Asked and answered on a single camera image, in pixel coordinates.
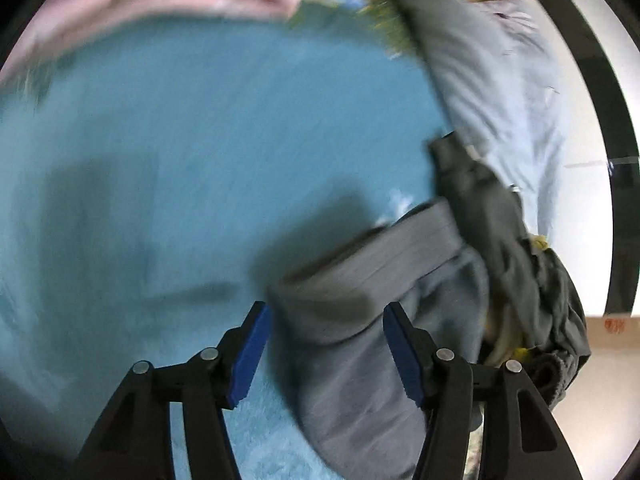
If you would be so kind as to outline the grey knit sweater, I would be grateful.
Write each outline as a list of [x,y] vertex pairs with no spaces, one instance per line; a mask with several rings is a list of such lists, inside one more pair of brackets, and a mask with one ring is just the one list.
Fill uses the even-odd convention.
[[304,436],[346,479],[408,479],[426,436],[383,333],[399,302],[416,327],[468,361],[488,307],[483,260],[444,200],[363,234],[276,289],[286,392]]

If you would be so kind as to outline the cardboard box with red stamp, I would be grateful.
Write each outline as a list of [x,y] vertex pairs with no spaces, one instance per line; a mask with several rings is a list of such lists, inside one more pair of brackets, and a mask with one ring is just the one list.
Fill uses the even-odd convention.
[[639,442],[639,319],[588,320],[591,356],[553,416],[585,479],[613,479]]

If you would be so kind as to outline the olive yellow knit garment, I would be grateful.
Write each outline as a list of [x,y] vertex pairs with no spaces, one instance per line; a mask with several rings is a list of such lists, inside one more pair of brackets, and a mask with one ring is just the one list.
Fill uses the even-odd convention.
[[544,312],[541,282],[549,248],[543,235],[530,234],[515,247],[501,249],[500,266],[488,266],[484,341],[490,349],[480,359],[484,364],[500,366],[521,349],[540,347],[548,339],[551,321]]

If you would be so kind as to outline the dark grey jacket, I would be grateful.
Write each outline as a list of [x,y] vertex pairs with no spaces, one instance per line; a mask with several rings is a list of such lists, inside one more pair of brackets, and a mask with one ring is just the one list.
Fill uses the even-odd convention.
[[436,191],[464,240],[480,255],[489,307],[480,362],[521,362],[555,408],[591,356],[576,287],[558,255],[523,222],[520,196],[449,133],[430,143]]

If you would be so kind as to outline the teal blue fleece blanket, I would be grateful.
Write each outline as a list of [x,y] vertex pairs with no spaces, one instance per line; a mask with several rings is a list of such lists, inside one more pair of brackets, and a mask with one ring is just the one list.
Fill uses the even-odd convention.
[[1,417],[78,453],[129,367],[183,362],[284,274],[432,195],[423,63],[323,6],[161,18],[1,91]]

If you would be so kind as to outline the light blue floral quilt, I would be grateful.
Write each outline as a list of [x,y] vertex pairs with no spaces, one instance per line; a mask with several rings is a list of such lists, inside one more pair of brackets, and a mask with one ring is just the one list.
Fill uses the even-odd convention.
[[553,232],[568,136],[559,67],[523,0],[398,0],[454,131]]

